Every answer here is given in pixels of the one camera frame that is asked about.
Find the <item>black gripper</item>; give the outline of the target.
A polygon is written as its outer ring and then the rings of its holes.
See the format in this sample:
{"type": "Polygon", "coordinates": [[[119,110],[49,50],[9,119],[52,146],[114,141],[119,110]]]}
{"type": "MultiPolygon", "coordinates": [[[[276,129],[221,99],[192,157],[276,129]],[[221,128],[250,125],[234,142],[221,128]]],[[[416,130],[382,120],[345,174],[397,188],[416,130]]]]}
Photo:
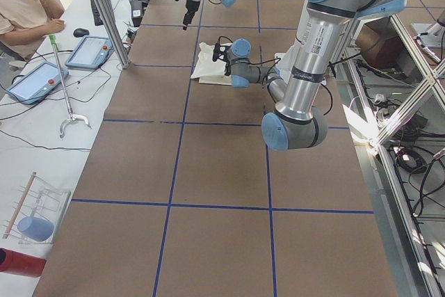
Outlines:
{"type": "Polygon", "coordinates": [[[193,21],[193,18],[196,12],[199,10],[199,2],[186,0],[186,14],[183,19],[183,31],[187,31],[188,25],[190,25],[193,21]]]}
{"type": "Polygon", "coordinates": [[[229,56],[229,54],[225,54],[223,57],[222,57],[222,60],[225,62],[225,73],[224,73],[224,75],[226,76],[226,77],[228,77],[228,76],[230,76],[231,75],[231,68],[232,68],[232,59],[231,59],[231,57],[229,56]]]}

